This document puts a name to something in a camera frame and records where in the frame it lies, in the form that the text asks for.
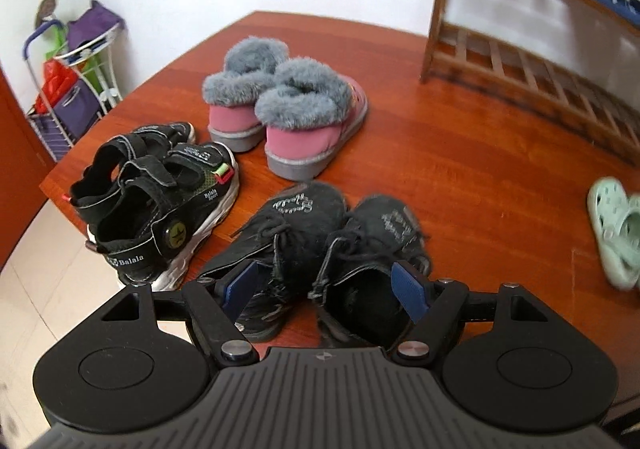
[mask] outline purple basket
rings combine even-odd
[[[76,143],[95,124],[100,103],[84,80],[79,79],[54,106],[53,111],[71,142]],[[28,119],[53,153],[56,161],[60,161],[69,151],[70,146],[51,115],[32,112],[28,115]]]

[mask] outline wooden shoe rack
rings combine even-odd
[[[597,1],[580,1],[615,19],[634,38],[640,36],[640,29]],[[445,22],[446,3],[434,0],[422,82],[430,74],[446,74],[526,106],[640,165],[640,112],[594,82],[524,48]]]

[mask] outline fluffy gray fur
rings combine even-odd
[[[263,92],[275,85],[273,75],[262,71],[244,75],[220,72],[204,79],[202,98],[214,106],[245,106],[253,104]]]
[[[255,116],[277,129],[316,129],[347,118],[351,87],[326,64],[296,58],[276,68],[277,86],[264,92]]]
[[[289,49],[282,41],[248,37],[226,53],[224,71],[204,79],[202,98],[225,108],[253,104],[276,85],[273,74],[287,57]]]
[[[225,71],[246,74],[261,70],[273,74],[278,64],[289,58],[289,48],[277,39],[247,37],[225,56]]]

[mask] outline black sneaker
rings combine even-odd
[[[97,252],[124,285],[172,290],[236,201],[238,165],[221,143],[179,143],[163,160],[129,160],[118,183],[118,202],[95,228]]]
[[[118,201],[120,190],[113,172],[124,163],[148,154],[164,158],[178,143],[194,143],[196,133],[189,122],[143,125],[128,134],[114,136],[102,144],[94,162],[84,170],[82,179],[71,185],[66,200],[75,208],[93,239],[93,229]]]
[[[347,203],[335,187],[302,183],[267,201],[236,232],[237,238],[202,269],[198,279],[219,279],[244,259],[260,261],[267,284],[246,306],[236,327],[247,340],[275,337],[287,312],[306,295],[320,269],[327,236],[344,225]]]
[[[418,220],[400,200],[368,196],[328,244],[309,293],[318,304],[322,346],[391,349],[411,326],[391,290],[391,265],[404,259],[424,275],[431,272]]]

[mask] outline green crocs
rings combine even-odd
[[[633,288],[640,278],[640,196],[628,199],[620,181],[601,178],[587,207],[607,279],[621,290]]]

